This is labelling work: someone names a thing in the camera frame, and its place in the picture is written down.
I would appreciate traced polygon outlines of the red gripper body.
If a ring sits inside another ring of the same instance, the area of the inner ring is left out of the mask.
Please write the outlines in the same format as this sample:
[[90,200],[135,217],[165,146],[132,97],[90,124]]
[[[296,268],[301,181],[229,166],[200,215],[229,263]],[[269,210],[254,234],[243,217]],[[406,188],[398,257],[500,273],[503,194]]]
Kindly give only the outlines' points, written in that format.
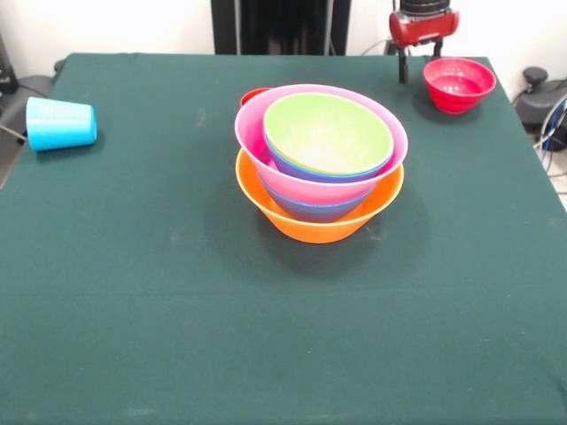
[[393,42],[399,47],[407,47],[452,35],[459,20],[458,12],[444,12],[425,17],[393,12],[389,17],[389,28]]

